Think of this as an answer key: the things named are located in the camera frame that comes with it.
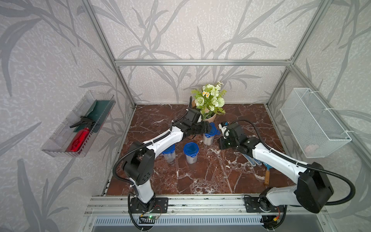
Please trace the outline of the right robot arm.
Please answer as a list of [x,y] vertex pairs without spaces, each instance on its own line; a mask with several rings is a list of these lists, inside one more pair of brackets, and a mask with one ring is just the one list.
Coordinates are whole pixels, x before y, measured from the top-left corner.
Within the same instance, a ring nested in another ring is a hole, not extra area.
[[[319,213],[324,206],[337,206],[351,201],[355,194],[354,184],[347,178],[325,170],[317,162],[308,164],[291,158],[282,152],[268,146],[261,138],[247,136],[239,120],[232,123],[221,122],[219,128],[222,137],[219,138],[221,150],[234,149],[243,155],[255,158],[278,170],[292,182],[290,187],[274,187],[260,194],[260,201],[265,206],[301,206],[311,213]],[[350,188],[346,197],[337,201],[330,201],[334,189],[329,177],[344,181]]]

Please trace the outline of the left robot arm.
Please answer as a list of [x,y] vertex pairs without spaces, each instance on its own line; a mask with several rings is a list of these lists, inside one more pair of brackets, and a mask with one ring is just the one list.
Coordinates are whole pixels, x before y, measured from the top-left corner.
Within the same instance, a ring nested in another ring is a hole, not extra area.
[[211,128],[209,122],[202,120],[199,110],[188,109],[159,136],[145,142],[132,143],[129,151],[114,164],[112,175],[130,184],[135,190],[135,197],[147,204],[155,196],[150,183],[155,159],[172,145],[191,135],[209,133]]

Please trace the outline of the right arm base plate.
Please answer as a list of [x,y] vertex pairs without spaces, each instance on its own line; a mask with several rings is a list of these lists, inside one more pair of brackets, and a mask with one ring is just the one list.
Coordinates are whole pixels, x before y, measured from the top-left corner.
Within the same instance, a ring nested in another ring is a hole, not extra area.
[[284,206],[274,206],[265,197],[245,195],[243,197],[247,213],[283,213]]

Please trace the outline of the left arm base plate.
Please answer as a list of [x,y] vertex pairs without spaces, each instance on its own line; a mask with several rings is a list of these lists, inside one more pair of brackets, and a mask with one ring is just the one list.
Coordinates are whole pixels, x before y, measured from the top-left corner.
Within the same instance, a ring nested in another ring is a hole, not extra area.
[[167,197],[155,197],[152,198],[148,203],[143,203],[139,198],[134,197],[130,200],[129,209],[131,213],[147,213],[154,211],[154,213],[167,213],[169,206],[169,198]]

